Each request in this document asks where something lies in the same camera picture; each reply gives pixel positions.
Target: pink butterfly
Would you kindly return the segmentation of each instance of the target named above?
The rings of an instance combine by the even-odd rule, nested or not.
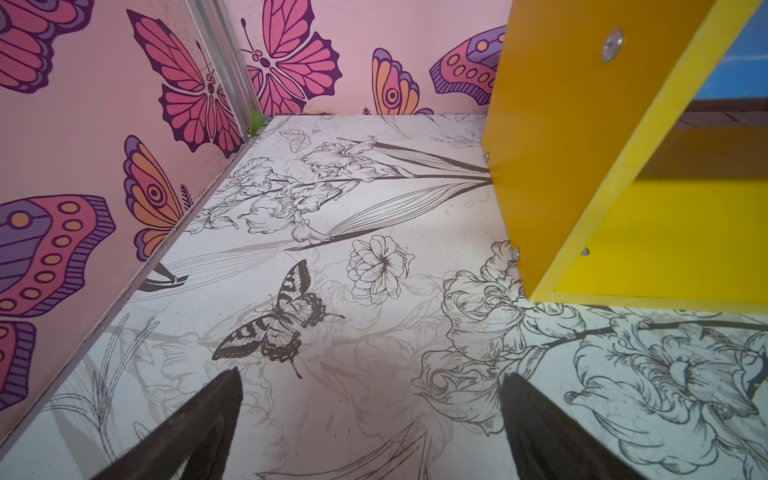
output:
[[[262,33],[267,55],[253,48],[245,32],[250,50],[243,51],[260,65],[247,68],[264,114],[299,114],[310,98],[334,94],[333,85],[342,77],[339,54],[317,32],[306,41],[314,18],[310,0],[266,0]],[[245,30],[245,18],[240,23]]]
[[[170,85],[163,84],[163,120],[174,131],[174,138],[191,151],[213,141],[229,157],[240,149],[243,138],[221,85],[208,68],[203,75],[178,37],[160,20],[127,10],[134,27],[134,38],[147,54],[152,68]],[[196,42],[200,53],[203,49]]]
[[[429,70],[435,91],[460,91],[474,98],[478,105],[489,103],[506,33],[506,25],[492,28],[445,54]]]
[[[0,85],[33,94],[48,84],[53,41],[82,30],[92,0],[0,0]]]

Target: orange butterfly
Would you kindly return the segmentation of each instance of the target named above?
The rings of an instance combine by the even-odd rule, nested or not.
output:
[[[189,191],[182,185],[185,206],[182,210],[176,192],[160,164],[133,135],[125,139],[125,155],[125,203],[136,220],[149,227],[137,233],[134,238],[136,257],[144,262],[165,240],[192,202]]]
[[[373,52],[373,99],[379,115],[432,115],[429,108],[419,106],[419,85],[399,61],[392,60],[387,50],[377,48]]]

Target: butterfly wing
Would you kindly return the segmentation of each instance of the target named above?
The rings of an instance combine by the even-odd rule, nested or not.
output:
[[[0,322],[0,411],[27,398],[35,326]]]
[[[278,114],[300,114],[306,102],[288,93],[273,75],[266,74],[265,77],[266,85],[259,95],[262,113],[271,117]]]
[[[211,358],[236,359],[261,349],[266,358],[285,362],[293,360],[299,346],[299,332],[281,322],[276,314],[269,313],[230,333]]]
[[[484,31],[445,54],[429,70],[435,90],[459,91],[478,105],[489,103],[506,31],[506,26]]]
[[[309,100],[334,94],[333,85],[342,77],[338,60],[339,54],[331,48],[330,40],[315,32],[304,48],[291,58],[278,61],[276,66],[301,87]]]
[[[136,234],[136,257],[144,262],[183,214],[176,192],[160,164],[141,141],[125,139],[125,203],[136,220],[150,228]]]
[[[266,0],[262,28],[266,51],[272,58],[283,58],[310,36],[315,15],[310,0]]]
[[[85,28],[92,10],[92,0],[0,0],[0,85],[26,94],[46,86],[54,39]]]
[[[283,313],[291,320],[296,321],[304,328],[310,328],[322,322],[328,316],[338,316],[326,312],[326,306],[323,301],[314,293],[304,293],[302,296],[284,307]]]
[[[261,71],[261,68],[253,67],[251,65],[248,65],[247,69],[250,82],[253,84],[253,89],[258,95],[261,93],[261,88],[264,85],[264,73]]]
[[[163,120],[174,131],[174,138],[181,140],[194,152],[210,141],[206,129],[207,117],[212,115],[208,95],[183,94],[163,85]]]
[[[171,87],[197,93],[205,89],[203,75],[190,52],[160,20],[127,10],[134,27],[134,38],[144,49],[152,69]]]
[[[114,232],[107,202],[90,195],[14,200],[0,219],[0,316],[40,316],[80,290],[88,256]]]
[[[376,112],[379,115],[412,114],[419,105],[419,85],[410,73],[383,48],[373,52],[372,68]]]
[[[234,152],[240,149],[243,138],[240,136],[240,129],[237,127],[235,117],[230,110],[230,103],[221,86],[217,91],[217,98],[212,102],[214,107],[214,144],[216,144],[229,158]]]
[[[310,271],[306,268],[306,260],[301,260],[288,270],[288,274],[280,286],[277,294],[277,309],[282,310],[285,305],[293,302],[306,293],[310,288]]]
[[[127,10],[134,38],[147,54],[152,69],[173,88],[163,85],[160,103],[163,120],[174,131],[174,138],[195,151],[210,141],[215,131],[214,106],[200,69],[184,44],[160,20]]]

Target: yellow wooden furniture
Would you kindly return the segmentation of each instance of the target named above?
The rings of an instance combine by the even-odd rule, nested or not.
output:
[[[532,300],[768,313],[768,127],[673,128],[759,3],[512,2],[483,147]]]

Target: green object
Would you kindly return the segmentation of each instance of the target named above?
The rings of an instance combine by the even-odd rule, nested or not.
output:
[[[250,112],[250,135],[256,135],[256,132],[266,124],[266,117],[258,110]]]

